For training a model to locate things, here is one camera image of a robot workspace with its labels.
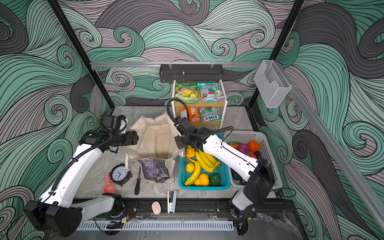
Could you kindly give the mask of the single yellow banana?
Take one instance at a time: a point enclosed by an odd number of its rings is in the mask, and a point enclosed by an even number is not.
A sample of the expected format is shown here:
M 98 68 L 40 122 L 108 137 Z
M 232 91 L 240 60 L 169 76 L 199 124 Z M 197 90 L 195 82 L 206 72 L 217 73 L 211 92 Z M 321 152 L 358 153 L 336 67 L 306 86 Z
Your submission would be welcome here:
M 187 160 L 190 162 L 190 163 L 193 163 L 195 168 L 194 168 L 194 171 L 192 173 L 192 175 L 186 180 L 185 182 L 185 186 L 189 187 L 191 185 L 194 184 L 194 182 L 198 179 L 198 177 L 200 176 L 201 174 L 201 165 L 198 161 L 195 161 L 195 160 L 192 160 L 190 158 L 187 158 Z

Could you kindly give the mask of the beige canvas grocery bag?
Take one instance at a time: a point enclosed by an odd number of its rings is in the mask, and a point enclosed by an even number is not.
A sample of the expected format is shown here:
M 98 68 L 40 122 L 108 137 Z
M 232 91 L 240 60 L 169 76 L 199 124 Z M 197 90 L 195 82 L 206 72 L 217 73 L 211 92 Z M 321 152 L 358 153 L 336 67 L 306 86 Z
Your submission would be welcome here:
M 169 115 L 140 117 L 127 130 L 137 132 L 139 140 L 136 145 L 123 147 L 126 169 L 130 171 L 138 163 L 142 169 L 140 176 L 148 183 L 174 182 L 176 157 L 185 156 L 185 151 L 176 145 L 179 133 Z

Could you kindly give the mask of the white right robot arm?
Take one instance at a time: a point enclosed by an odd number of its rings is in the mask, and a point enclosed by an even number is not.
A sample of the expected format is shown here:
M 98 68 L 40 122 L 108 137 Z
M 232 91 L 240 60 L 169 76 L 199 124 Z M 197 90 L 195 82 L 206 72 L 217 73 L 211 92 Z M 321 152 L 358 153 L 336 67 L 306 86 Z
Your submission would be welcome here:
M 218 133 L 233 130 L 233 127 L 211 131 L 205 127 L 197 129 L 187 118 L 178 118 L 173 122 L 179 132 L 175 137 L 178 148 L 191 146 L 208 153 L 246 181 L 243 190 L 230 200 L 229 208 L 233 217 L 240 218 L 249 206 L 265 203 L 276 182 L 272 166 L 265 159 L 255 159 L 241 153 L 217 136 Z

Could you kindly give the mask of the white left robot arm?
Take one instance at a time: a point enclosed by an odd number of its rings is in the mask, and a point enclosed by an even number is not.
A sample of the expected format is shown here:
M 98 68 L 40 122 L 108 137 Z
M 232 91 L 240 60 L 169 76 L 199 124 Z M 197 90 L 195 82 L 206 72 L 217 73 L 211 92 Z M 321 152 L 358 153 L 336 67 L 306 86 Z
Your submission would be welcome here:
M 127 131 L 126 117 L 104 115 L 97 131 L 86 132 L 69 163 L 53 185 L 37 201 L 28 201 L 24 214 L 38 231 L 68 237 L 85 221 L 100 214 L 118 217 L 123 212 L 122 197 L 104 193 L 80 204 L 74 204 L 75 193 L 92 165 L 103 152 L 138 143 L 136 131 Z

